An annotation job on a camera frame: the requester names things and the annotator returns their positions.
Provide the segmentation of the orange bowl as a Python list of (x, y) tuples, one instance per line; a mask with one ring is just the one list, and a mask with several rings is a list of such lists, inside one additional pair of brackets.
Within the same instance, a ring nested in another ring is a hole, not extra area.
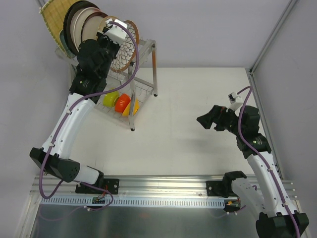
[(127, 94), (122, 94), (116, 101), (114, 110), (118, 113), (123, 113), (130, 102), (130, 97)]

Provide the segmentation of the beige bird round plate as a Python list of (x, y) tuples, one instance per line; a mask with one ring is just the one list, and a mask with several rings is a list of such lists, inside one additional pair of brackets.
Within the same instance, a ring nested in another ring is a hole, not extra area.
[(115, 22), (116, 20), (118, 20), (118, 18), (115, 16), (107, 16), (103, 18), (99, 24), (96, 36), (99, 37), (101, 35), (107, 35), (110, 37), (113, 35), (117, 36), (122, 33), (122, 29), (120, 27), (110, 24), (111, 21)]

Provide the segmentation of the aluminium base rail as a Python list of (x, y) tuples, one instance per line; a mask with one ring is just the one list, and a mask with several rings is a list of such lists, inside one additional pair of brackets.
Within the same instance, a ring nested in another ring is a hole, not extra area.
[[(219, 176), (105, 176), (107, 179), (118, 179), (119, 197), (157, 197), (157, 198), (207, 198), (207, 181), (222, 181)], [(249, 183), (257, 186), (257, 192), (262, 193), (255, 176), (247, 175)], [(49, 195), (60, 179), (51, 175), (43, 176), (43, 189)], [(291, 180), (282, 181), (291, 200), (298, 199), (298, 192)], [(56, 195), (75, 194), (76, 182), (63, 182)], [(30, 193), (39, 192), (39, 176), (35, 176)]]

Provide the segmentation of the pink white round plate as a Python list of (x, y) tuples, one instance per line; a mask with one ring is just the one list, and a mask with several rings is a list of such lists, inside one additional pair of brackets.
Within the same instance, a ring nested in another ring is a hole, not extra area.
[(75, 46), (75, 49), (78, 51), (78, 43), (81, 39), (81, 30), (85, 20), (89, 15), (100, 12), (98, 8), (88, 7), (77, 11), (74, 15), (74, 19), (71, 21), (71, 39)]

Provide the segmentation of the stainless steel dish rack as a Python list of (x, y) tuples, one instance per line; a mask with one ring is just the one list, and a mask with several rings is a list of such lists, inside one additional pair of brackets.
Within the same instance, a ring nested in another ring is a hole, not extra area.
[[(58, 58), (64, 60), (69, 65), (69, 86), (75, 76), (75, 66), (78, 63), (77, 60), (69, 59), (62, 52), (60, 48), (55, 49), (55, 54)], [(135, 121), (138, 114), (141, 112), (141, 108), (146, 103), (146, 101), (151, 97), (151, 95), (158, 96), (158, 74), (157, 74), (157, 43), (155, 40), (147, 39), (139, 41), (139, 69), (134, 77), (134, 79), (126, 85), (124, 88), (118, 91), (118, 94), (128, 95), (131, 101), (138, 100), (138, 103), (135, 103), (134, 106), (139, 106), (138, 110), (134, 115), (124, 116), (122, 113), (116, 112), (113, 107), (107, 107), (103, 104), (104, 97), (106, 95), (101, 95), (100, 99), (96, 104), (96, 110), (101, 111), (105, 114), (107, 119), (110, 119), (114, 122), (118, 122), (126, 128), (130, 128), (131, 131), (135, 131)], [(104, 91), (110, 90), (112, 88), (117, 88), (120, 85), (123, 85), (130, 76), (132, 75), (135, 68), (135, 57), (130, 63), (130, 66), (123, 72), (113, 72), (109, 71), (108, 77), (106, 79), (107, 86)], [(151, 67), (143, 68), (144, 63), (151, 63)]]

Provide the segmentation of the aluminium frame post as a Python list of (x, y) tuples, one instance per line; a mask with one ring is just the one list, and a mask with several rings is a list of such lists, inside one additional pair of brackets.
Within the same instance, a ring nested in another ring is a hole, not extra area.
[(265, 44), (261, 48), (256, 60), (252, 64), (249, 69), (250, 75), (253, 75), (262, 62), (263, 58), (265, 57), (266, 53), (268, 52), (270, 46), (273, 44), (275, 38), (277, 37), (278, 33), (282, 29), (284, 23), (287, 21), (288, 17), (294, 10), (295, 6), (298, 4), (299, 0), (290, 0), (286, 5), (285, 9), (283, 10), (282, 14), (280, 15), (278, 21), (276, 22), (274, 28), (272, 29), (271, 33), (269, 34)]
[(35, 2), (38, 5), (38, 7), (41, 9), (47, 3), (47, 0), (35, 0)]

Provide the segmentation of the light blue divided plate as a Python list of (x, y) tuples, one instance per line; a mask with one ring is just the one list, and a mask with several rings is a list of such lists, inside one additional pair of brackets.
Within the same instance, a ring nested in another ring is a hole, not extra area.
[(64, 37), (63, 30), (61, 30), (60, 33), (59, 33), (59, 39), (60, 39), (60, 41), (61, 41), (61, 45), (62, 45), (62, 47), (63, 47), (63, 50), (64, 50), (65, 53), (67, 54), (68, 46), (67, 46), (66, 41), (65, 41), (65, 37)]

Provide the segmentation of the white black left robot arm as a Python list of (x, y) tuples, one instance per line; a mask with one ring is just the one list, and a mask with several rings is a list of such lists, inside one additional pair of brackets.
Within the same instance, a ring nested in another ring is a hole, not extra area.
[(76, 74), (66, 106), (41, 148), (32, 148), (30, 157), (42, 172), (62, 181), (83, 182), (93, 193), (104, 188), (102, 172), (70, 159), (78, 130), (106, 87), (106, 77), (124, 37), (99, 35), (82, 41), (78, 47)]

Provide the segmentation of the lime green bowl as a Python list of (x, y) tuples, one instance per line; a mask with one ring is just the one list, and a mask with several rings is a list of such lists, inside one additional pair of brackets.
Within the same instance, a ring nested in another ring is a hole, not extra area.
[(103, 105), (105, 107), (113, 108), (120, 97), (120, 94), (117, 91), (105, 94), (103, 99)]

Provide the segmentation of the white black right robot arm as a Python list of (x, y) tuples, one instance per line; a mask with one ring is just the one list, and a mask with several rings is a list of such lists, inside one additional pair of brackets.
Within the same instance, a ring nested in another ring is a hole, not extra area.
[(260, 192), (250, 185), (242, 171), (226, 172), (222, 181), (206, 183), (207, 193), (224, 198), (238, 196), (256, 218), (256, 231), (261, 238), (299, 238), (307, 228), (306, 213), (298, 211), (284, 188), (274, 164), (267, 139), (259, 133), (259, 110), (246, 106), (241, 115), (215, 105), (197, 117), (204, 129), (212, 124), (216, 131), (229, 131), (236, 136), (237, 146), (251, 166)]

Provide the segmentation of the woven bamboo tray plate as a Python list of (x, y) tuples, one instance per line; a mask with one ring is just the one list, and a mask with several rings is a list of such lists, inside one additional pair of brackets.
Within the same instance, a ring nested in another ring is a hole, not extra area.
[(40, 9), (40, 14), (44, 23), (56, 42), (57, 46), (66, 53), (64, 46), (60, 40), (60, 33), (63, 30), (63, 22), (69, 8), (76, 3), (77, 0), (49, 0)]

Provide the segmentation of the dark red rimmed plate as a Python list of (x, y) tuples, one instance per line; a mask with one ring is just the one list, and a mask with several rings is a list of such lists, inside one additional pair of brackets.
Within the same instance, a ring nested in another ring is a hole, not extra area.
[(81, 30), (81, 42), (88, 39), (95, 39), (101, 21), (107, 17), (104, 12), (94, 12), (90, 14), (83, 23)]

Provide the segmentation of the black rimmed round plate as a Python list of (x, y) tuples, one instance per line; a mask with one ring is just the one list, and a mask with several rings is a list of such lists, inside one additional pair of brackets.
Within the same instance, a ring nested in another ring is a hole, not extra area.
[(65, 41), (66, 44), (68, 46), (68, 50), (72, 53), (71, 50), (71, 34), (70, 34), (70, 24), (71, 24), (71, 17), (70, 17), (70, 13), (68, 12), (64, 18), (64, 22), (63, 22), (63, 33), (64, 33), (64, 37), (65, 37)]

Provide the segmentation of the scale pattern white bowl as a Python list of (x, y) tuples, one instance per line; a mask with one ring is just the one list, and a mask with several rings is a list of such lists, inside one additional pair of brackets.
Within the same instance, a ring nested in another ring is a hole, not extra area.
[[(127, 30), (131, 33), (131, 35), (133, 36), (133, 39), (135, 40), (138, 46), (139, 45), (139, 31), (136, 24), (131, 20), (125, 20), (124, 22), (127, 24)], [(129, 64), (131, 63), (135, 55), (136, 55), (136, 48), (131, 38), (129, 37), (129, 35), (127, 35), (116, 55), (116, 59), (114, 59), (111, 64), (111, 70), (113, 72), (125, 71), (129, 67)]]

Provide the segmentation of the aluminium right frame post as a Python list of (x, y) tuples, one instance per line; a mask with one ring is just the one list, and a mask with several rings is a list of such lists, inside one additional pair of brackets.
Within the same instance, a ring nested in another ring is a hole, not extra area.
[(276, 22), (274, 28), (272, 29), (271, 33), (269, 34), (265, 44), (261, 48), (256, 60), (252, 64), (249, 69), (250, 75), (253, 75), (262, 62), (263, 58), (265, 57), (266, 53), (268, 52), (270, 46), (273, 44), (275, 38), (277, 37), (278, 33), (282, 29), (284, 23), (287, 21), (288, 17), (294, 10), (295, 6), (298, 4), (299, 0), (290, 0), (286, 5), (285, 9), (283, 10), (282, 14), (280, 15), (278, 21)]

